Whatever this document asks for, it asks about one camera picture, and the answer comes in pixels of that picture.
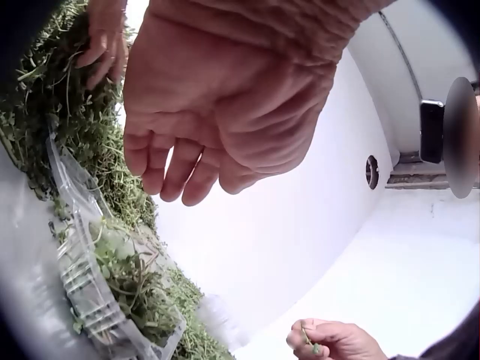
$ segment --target bundle of greens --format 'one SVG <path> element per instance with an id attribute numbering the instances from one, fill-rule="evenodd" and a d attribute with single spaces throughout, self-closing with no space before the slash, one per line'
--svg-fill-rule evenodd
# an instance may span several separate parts
<path id="1" fill-rule="evenodd" d="M 64 1 L 20 59 L 14 81 L 0 92 L 0 141 L 12 162 L 26 173 L 39 199 L 59 203 L 46 151 L 48 124 L 53 124 L 58 148 L 68 149 L 96 179 L 122 226 L 129 231 L 147 227 L 156 234 L 155 204 L 123 159 L 123 131 L 116 111 L 122 100 L 121 87 L 104 79 L 88 91 L 85 82 L 95 64 L 75 67 L 76 56 L 89 40 L 85 5 L 81 0 Z M 59 218 L 68 220 L 64 209 L 56 212 Z M 65 239 L 66 234 L 62 230 L 57 235 Z M 177 268 L 165 269 L 163 275 L 147 275 L 139 256 L 134 253 L 119 258 L 118 253 L 103 249 L 97 260 L 115 298 L 142 333 L 158 342 L 171 331 L 173 324 L 163 323 L 159 316 L 164 304 L 153 290 L 161 286 L 160 276 L 169 276 L 171 286 L 162 289 L 187 321 L 173 359 L 233 359 L 196 317 L 203 296 L 200 290 Z"/>
<path id="2" fill-rule="evenodd" d="M 55 195 L 45 148 L 48 123 L 95 179 L 113 214 L 128 226 L 155 228 L 155 205 L 141 180 L 123 160 L 122 128 L 117 122 L 121 86 L 107 78 L 93 91 L 85 81 L 90 67 L 77 69 L 76 56 L 88 46 L 84 4 L 70 0 L 56 12 L 17 69 L 17 81 L 0 94 L 0 140 L 14 164 L 25 171 L 37 195 Z"/>

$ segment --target wrinkled hand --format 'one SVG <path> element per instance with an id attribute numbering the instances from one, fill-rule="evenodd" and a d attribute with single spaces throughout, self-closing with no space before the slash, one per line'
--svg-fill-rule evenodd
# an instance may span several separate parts
<path id="1" fill-rule="evenodd" d="M 313 344 L 320 345 L 317 354 L 307 344 L 302 329 Z M 375 339 L 355 324 L 319 319 L 298 320 L 292 326 L 287 343 L 299 360 L 387 360 Z"/>
<path id="2" fill-rule="evenodd" d="M 127 0 L 90 0 L 87 5 L 89 19 L 89 49 L 77 60 L 81 68 L 99 60 L 98 67 L 87 80 L 93 89 L 105 76 L 119 82 L 127 63 L 128 48 L 123 36 Z"/>
<path id="3" fill-rule="evenodd" d="M 183 192 L 195 205 L 218 178 L 236 194 L 300 164 L 335 64 L 320 77 L 273 52 L 162 20 L 151 7 L 124 86 L 125 160 L 144 190 L 167 202 Z"/>

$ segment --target white wall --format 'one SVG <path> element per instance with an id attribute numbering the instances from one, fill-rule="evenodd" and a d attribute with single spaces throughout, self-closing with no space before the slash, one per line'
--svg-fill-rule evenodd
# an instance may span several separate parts
<path id="1" fill-rule="evenodd" d="M 375 191 L 365 179 L 369 155 L 380 168 Z M 252 335 L 323 276 L 373 209 L 391 169 L 372 99 L 345 51 L 297 169 L 236 196 L 216 185 L 193 208 L 156 198 L 159 235 L 185 274 L 223 298 Z"/>
<path id="2" fill-rule="evenodd" d="M 307 317 L 356 323 L 387 356 L 419 355 L 479 299 L 479 194 L 386 190 L 325 276 L 236 358 L 293 360 L 285 338 Z"/>
<path id="3" fill-rule="evenodd" d="M 427 1 L 396 1 L 384 13 L 410 61 L 423 98 L 445 102 L 457 77 L 477 79 L 461 37 Z"/>
<path id="4" fill-rule="evenodd" d="M 474 80 L 465 47 L 427 2 L 396 1 L 383 12 L 408 57 L 423 98 L 445 101 L 454 79 Z M 378 14 L 360 25 L 348 49 L 372 95 L 395 164 L 396 151 L 420 149 L 419 99 L 408 68 Z"/>

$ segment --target black phone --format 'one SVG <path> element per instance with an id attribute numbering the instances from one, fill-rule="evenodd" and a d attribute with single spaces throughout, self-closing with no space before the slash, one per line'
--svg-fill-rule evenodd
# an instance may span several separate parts
<path id="1" fill-rule="evenodd" d="M 420 159 L 439 164 L 443 160 L 444 109 L 441 101 L 420 102 Z"/>

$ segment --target small sprig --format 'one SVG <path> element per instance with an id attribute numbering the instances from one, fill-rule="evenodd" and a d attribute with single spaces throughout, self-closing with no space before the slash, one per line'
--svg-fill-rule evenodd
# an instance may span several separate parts
<path id="1" fill-rule="evenodd" d="M 309 339 L 307 333 L 305 332 L 305 329 L 302 328 L 301 330 L 302 330 L 303 334 L 305 335 L 305 338 L 307 339 L 307 344 L 312 347 L 312 353 L 315 354 L 315 355 L 320 353 L 320 345 L 313 344 L 312 341 Z"/>

